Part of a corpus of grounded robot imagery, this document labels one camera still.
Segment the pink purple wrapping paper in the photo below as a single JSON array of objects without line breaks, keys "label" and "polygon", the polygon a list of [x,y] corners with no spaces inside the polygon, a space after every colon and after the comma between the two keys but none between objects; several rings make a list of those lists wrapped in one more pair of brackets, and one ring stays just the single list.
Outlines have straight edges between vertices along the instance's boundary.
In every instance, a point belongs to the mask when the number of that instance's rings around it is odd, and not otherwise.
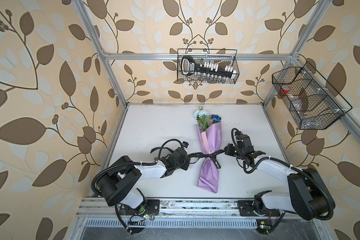
[{"label": "pink purple wrapping paper", "polygon": [[[197,133],[202,153],[211,154],[221,149],[222,123],[214,123],[205,132],[197,126]],[[219,169],[209,158],[205,159],[199,174],[197,186],[216,194],[219,184]]]}]

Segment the blue fake rose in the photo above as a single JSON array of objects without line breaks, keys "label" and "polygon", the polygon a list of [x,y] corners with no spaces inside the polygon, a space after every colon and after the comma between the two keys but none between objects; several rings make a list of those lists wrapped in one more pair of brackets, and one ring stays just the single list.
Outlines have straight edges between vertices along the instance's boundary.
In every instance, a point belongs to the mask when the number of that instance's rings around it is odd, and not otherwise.
[{"label": "blue fake rose", "polygon": [[215,122],[218,123],[222,120],[222,118],[218,115],[211,115],[211,119]]}]

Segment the pale green fake flower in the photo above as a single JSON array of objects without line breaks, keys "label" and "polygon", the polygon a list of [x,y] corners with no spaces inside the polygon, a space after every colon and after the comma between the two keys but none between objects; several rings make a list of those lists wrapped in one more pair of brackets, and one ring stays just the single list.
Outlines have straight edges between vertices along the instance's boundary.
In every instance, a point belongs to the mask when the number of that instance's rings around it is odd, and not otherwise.
[{"label": "pale green fake flower", "polygon": [[210,114],[204,110],[202,106],[199,106],[199,109],[196,110],[193,114],[194,118],[197,120],[198,118],[202,118],[204,116],[209,116]]}]

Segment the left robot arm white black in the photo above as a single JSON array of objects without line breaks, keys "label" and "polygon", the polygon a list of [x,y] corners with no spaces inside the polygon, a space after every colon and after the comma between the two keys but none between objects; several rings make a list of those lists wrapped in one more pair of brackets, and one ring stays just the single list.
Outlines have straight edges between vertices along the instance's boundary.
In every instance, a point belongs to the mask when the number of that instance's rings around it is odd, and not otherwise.
[{"label": "left robot arm white black", "polygon": [[142,212],[147,200],[143,193],[135,188],[139,180],[166,178],[178,169],[186,171],[190,165],[186,143],[175,150],[162,147],[154,148],[151,152],[163,149],[170,153],[165,157],[155,158],[152,163],[138,163],[133,162],[128,156],[121,157],[93,178],[92,191],[103,197],[110,207],[122,204]]}]

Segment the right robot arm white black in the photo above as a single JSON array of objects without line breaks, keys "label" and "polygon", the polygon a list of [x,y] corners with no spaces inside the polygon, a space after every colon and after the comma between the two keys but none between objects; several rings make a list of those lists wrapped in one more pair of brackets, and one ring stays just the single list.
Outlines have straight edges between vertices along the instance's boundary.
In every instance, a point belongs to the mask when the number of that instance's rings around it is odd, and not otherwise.
[{"label": "right robot arm white black", "polygon": [[225,154],[242,162],[246,174],[262,171],[288,187],[287,193],[263,191],[254,196],[247,212],[264,216],[272,210],[296,214],[304,220],[330,220],[336,203],[316,170],[303,170],[282,160],[256,151],[248,135],[236,128],[231,130],[232,143],[225,147]]}]

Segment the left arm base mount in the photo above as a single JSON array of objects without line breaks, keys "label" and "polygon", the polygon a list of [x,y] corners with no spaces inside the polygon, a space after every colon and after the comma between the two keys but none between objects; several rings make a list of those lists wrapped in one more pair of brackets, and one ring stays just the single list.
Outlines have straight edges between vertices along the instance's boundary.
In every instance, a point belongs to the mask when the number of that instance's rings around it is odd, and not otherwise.
[{"label": "left arm base mount", "polygon": [[126,216],[154,216],[157,215],[160,211],[160,203],[161,201],[158,199],[147,199],[143,200],[143,202],[135,209],[129,207],[128,205],[121,205],[120,211],[122,215]]}]

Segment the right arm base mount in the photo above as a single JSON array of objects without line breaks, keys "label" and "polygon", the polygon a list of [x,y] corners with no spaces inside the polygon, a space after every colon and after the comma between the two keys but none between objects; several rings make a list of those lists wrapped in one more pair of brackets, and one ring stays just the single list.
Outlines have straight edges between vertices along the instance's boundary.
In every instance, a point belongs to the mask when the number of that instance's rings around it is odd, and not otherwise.
[{"label": "right arm base mount", "polygon": [[270,210],[258,199],[241,200],[237,202],[241,217],[280,217],[279,210]]}]

